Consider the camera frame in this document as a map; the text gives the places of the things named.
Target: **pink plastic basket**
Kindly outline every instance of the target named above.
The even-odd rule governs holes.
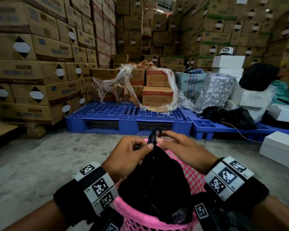
[[[181,164],[192,195],[205,191],[203,188],[205,181],[202,174],[180,161],[172,151],[167,150],[166,153]],[[120,231],[192,231],[193,227],[199,222],[196,214],[193,213],[192,221],[186,225],[168,225],[159,221],[157,217],[135,210],[125,203],[121,197],[117,197],[113,204],[117,212],[124,217],[124,223]]]

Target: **left hand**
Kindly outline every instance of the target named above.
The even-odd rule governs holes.
[[[142,148],[133,151],[135,145],[141,145]],[[154,145],[152,143],[147,144],[144,139],[123,137],[102,164],[102,168],[116,183],[133,172],[136,166],[142,162],[144,156],[152,151],[153,148]]]

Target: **blue pallet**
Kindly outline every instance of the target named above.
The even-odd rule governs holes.
[[[190,136],[192,121],[180,109],[169,115],[142,111],[132,104],[93,102],[65,117],[68,132],[121,135],[150,135],[151,128],[164,126]]]
[[[193,122],[193,137],[197,140],[205,139],[212,140],[215,132],[223,132],[223,133],[237,133],[238,131],[235,128],[230,128],[225,126],[224,124],[214,123],[207,118],[199,116],[197,113],[181,108],[181,112],[184,116],[188,117]],[[264,138],[274,133],[275,131],[279,131],[289,135],[288,129],[275,128],[269,125],[264,125],[262,123],[255,123],[258,129],[256,130],[240,130],[239,132],[243,134],[249,140],[255,140],[259,142],[263,142]]]

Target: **white box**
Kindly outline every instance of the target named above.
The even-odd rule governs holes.
[[[214,68],[213,73],[225,73],[233,77],[241,78],[244,69],[239,68]]]
[[[233,100],[227,100],[225,108],[228,110],[233,110],[233,109],[237,109],[237,108],[247,109],[251,118],[256,122],[261,121],[262,116],[266,111],[266,108],[257,108],[257,107],[238,105],[235,102],[233,102]]]
[[[269,112],[275,120],[289,122],[289,105],[273,104],[269,108]]]
[[[228,55],[216,56],[213,59],[212,67],[241,69],[243,66],[244,59],[245,56],[228,56]]]
[[[259,153],[289,167],[289,135],[277,131],[266,136]]]
[[[267,108],[272,102],[272,97],[272,85],[265,91],[249,91],[236,85],[233,87],[230,99],[237,105]]]

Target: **white floral bag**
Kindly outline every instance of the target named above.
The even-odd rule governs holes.
[[[202,113],[210,106],[224,107],[235,82],[235,77],[229,74],[209,73],[204,79],[194,111]]]

